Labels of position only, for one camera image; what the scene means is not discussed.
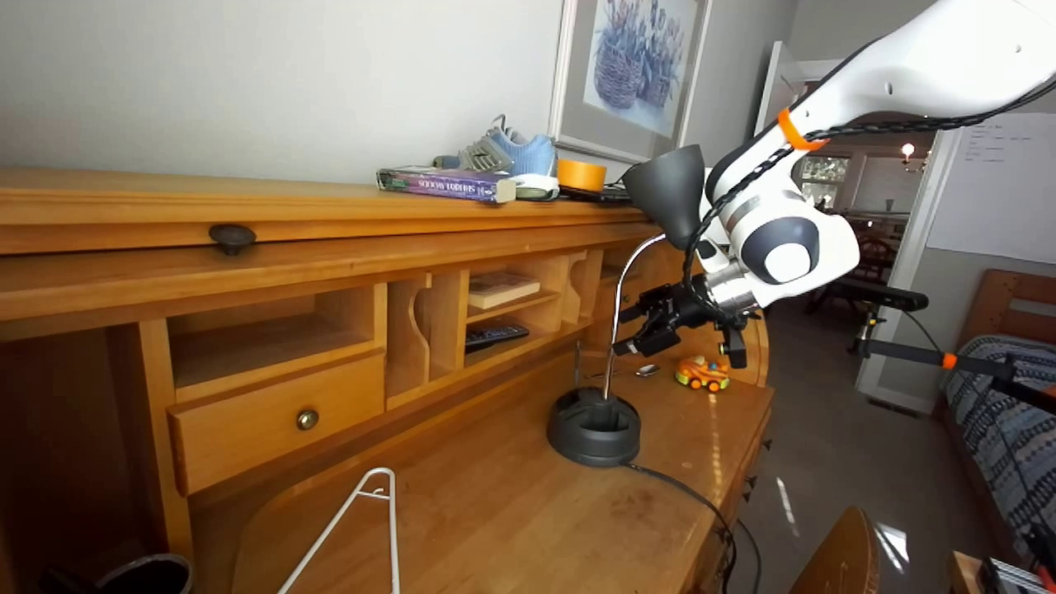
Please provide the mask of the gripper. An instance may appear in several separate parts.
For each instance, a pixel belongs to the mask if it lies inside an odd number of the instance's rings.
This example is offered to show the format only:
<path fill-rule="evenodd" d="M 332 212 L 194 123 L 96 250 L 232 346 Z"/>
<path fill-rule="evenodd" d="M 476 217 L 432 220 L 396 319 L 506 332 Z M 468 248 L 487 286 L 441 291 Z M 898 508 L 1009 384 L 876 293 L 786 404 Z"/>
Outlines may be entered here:
<path fill-rule="evenodd" d="M 615 342 L 615 355 L 657 355 L 681 342 L 678 328 L 716 323 L 720 312 L 708 300 L 705 279 L 691 279 L 689 285 L 680 282 L 645 290 L 634 304 L 619 312 L 621 326 L 639 319 L 644 326 L 633 336 Z"/>

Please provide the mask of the wooden headboard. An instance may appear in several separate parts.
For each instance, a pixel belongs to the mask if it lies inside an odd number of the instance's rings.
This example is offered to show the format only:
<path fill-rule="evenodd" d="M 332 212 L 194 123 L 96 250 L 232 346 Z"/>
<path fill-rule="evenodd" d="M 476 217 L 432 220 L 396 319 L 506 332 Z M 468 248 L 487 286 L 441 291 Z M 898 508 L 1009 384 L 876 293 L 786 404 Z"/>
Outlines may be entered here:
<path fill-rule="evenodd" d="M 955 345 L 962 347 L 982 335 L 1016 336 L 1056 345 L 1056 313 L 1014 309 L 1017 301 L 1056 307 L 1056 277 L 998 268 L 984 271 Z"/>

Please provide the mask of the purple book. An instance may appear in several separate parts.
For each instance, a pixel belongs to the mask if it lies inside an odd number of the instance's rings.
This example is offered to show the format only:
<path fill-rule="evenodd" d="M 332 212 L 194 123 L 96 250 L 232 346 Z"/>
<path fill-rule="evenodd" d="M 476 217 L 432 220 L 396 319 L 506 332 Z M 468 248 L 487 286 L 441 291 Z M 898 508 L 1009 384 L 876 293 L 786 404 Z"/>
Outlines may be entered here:
<path fill-rule="evenodd" d="M 516 200 L 516 181 L 507 174 L 406 166 L 378 169 L 375 179 L 382 191 L 475 200 L 488 204 Z"/>

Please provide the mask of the black gooseneck desk lamp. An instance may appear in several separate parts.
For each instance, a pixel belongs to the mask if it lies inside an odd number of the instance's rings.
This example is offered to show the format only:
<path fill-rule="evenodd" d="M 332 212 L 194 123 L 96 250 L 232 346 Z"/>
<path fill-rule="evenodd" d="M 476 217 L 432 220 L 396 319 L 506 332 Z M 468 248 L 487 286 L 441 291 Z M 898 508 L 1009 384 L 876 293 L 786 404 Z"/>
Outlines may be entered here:
<path fill-rule="evenodd" d="M 634 206 L 648 215 L 662 233 L 631 253 L 618 285 L 622 285 L 638 256 L 652 245 L 665 240 L 675 248 L 693 247 L 693 237 L 701 221 L 700 200 L 705 178 L 705 160 L 699 145 L 672 150 L 637 164 L 623 174 L 624 188 Z M 619 312 L 621 307 L 616 304 L 602 387 L 578 387 L 558 398 L 547 426 L 547 439 L 559 454 L 600 469 L 627 464 L 640 451 L 641 417 L 631 403 L 611 392 Z"/>

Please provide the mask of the black cup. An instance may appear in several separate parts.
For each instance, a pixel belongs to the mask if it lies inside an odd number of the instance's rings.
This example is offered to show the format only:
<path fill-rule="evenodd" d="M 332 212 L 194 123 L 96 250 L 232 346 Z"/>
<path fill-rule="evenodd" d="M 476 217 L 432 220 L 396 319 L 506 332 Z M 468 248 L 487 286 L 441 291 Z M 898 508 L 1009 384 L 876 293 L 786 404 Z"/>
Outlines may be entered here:
<path fill-rule="evenodd" d="M 96 582 L 99 594 L 191 594 L 195 571 L 175 554 L 148 555 L 114 568 Z"/>

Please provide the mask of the orange tape roll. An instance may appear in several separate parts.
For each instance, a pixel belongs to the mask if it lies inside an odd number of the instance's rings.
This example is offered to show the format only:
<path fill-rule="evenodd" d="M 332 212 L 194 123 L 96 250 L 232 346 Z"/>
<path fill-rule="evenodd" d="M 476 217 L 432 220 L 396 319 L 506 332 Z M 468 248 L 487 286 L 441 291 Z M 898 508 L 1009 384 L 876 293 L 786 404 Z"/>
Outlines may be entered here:
<path fill-rule="evenodd" d="M 606 184 L 607 168 L 602 165 L 559 157 L 557 179 L 566 191 L 601 193 Z"/>

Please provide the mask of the wooden roll-top desk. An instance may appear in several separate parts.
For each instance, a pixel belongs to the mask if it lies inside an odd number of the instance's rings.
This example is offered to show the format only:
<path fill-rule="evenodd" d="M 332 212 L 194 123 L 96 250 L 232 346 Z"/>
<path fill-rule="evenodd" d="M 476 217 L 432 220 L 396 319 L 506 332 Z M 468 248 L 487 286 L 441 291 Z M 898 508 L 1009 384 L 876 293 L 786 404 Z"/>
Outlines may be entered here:
<path fill-rule="evenodd" d="M 240 224 L 235 257 L 208 236 Z M 718 591 L 706 507 L 555 454 L 552 403 L 603 368 L 627 207 L 373 186 L 0 168 L 0 594 L 175 554 L 195 594 L 274 594 L 359 478 L 397 476 L 407 594 Z M 468 304 L 505 271 L 540 292 Z M 465 353 L 468 328 L 530 335 Z M 171 409 L 385 354 L 385 409 L 184 496 Z"/>

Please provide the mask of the wooden chair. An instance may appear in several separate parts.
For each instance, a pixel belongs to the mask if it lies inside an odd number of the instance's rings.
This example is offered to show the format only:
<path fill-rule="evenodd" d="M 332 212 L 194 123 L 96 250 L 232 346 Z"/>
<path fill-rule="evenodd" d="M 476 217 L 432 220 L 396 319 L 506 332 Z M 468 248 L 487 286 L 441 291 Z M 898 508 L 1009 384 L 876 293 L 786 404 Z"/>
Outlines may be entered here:
<path fill-rule="evenodd" d="M 789 594 L 878 594 L 879 544 L 865 511 L 848 507 L 823 539 Z"/>

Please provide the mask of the blue and grey sneaker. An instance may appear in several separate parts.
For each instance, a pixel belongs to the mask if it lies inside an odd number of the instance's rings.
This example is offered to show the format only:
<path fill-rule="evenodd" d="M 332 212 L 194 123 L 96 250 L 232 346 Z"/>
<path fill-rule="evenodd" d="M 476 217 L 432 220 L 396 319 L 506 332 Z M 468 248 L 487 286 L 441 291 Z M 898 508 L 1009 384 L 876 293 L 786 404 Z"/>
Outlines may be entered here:
<path fill-rule="evenodd" d="M 518 200 L 554 200 L 559 194 L 554 142 L 544 134 L 528 138 L 507 124 L 505 114 L 492 120 L 479 140 L 456 154 L 437 155 L 432 166 L 512 177 Z"/>

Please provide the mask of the bed with patterned blanket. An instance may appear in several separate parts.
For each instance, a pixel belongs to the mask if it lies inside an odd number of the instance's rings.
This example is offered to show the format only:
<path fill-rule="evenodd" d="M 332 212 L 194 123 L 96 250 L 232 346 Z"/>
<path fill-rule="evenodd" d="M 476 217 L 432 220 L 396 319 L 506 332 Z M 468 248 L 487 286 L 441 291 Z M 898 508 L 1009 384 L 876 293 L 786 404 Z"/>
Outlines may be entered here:
<path fill-rule="evenodd" d="M 960 354 L 988 361 L 1013 357 L 1015 380 L 1056 395 L 1056 346 L 991 334 L 977 336 Z M 1041 521 L 1056 531 L 1056 415 L 991 388 L 991 377 L 957 371 L 942 392 L 989 500 L 1011 538 L 1015 559 L 1030 559 L 1025 535 Z"/>

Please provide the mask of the window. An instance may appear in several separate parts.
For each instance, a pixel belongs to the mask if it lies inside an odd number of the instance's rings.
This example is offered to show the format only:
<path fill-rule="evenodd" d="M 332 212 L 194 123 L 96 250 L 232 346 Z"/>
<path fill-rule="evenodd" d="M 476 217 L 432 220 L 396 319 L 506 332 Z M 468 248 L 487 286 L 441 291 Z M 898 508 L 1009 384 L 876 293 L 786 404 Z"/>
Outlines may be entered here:
<path fill-rule="evenodd" d="M 821 210 L 832 210 L 847 179 L 850 157 L 803 157 L 796 180 L 804 198 Z"/>

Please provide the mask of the orange toy car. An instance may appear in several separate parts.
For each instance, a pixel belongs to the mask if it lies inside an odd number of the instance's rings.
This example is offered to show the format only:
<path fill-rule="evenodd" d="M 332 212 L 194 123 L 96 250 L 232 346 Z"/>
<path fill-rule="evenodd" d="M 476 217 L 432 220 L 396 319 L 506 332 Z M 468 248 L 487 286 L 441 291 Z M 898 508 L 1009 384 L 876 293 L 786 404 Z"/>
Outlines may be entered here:
<path fill-rule="evenodd" d="M 694 355 L 678 361 L 674 379 L 694 390 L 706 390 L 710 394 L 723 391 L 729 385 L 728 366 L 709 361 L 702 355 Z"/>

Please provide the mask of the black remote control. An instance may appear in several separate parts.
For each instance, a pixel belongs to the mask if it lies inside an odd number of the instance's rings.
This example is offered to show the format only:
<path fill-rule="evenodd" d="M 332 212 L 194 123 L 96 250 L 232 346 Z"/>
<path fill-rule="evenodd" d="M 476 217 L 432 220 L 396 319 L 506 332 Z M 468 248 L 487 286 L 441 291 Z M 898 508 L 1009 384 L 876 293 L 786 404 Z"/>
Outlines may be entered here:
<path fill-rule="evenodd" d="M 530 335 L 528 328 L 518 324 L 468 328 L 465 331 L 465 353 L 479 352 L 498 344 L 516 341 Z"/>

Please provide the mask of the flat black device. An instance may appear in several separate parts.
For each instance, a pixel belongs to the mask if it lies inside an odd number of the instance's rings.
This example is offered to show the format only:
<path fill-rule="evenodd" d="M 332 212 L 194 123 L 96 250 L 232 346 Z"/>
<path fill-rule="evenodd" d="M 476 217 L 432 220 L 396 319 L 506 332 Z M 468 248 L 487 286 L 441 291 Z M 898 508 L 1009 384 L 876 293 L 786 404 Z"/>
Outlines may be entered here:
<path fill-rule="evenodd" d="M 604 185 L 600 191 L 582 191 L 562 186 L 559 188 L 559 199 L 600 205 L 631 205 L 629 192 L 620 184 Z"/>

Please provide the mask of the dark roll-top knob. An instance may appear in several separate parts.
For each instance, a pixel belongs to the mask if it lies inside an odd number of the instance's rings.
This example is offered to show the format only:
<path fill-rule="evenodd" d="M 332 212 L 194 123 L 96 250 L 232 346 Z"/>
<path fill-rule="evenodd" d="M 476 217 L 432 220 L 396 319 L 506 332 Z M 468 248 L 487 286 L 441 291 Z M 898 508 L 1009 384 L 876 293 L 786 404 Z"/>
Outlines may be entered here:
<path fill-rule="evenodd" d="M 209 238 L 224 255 L 235 257 L 257 241 L 257 234 L 240 224 L 215 224 L 208 230 Z"/>

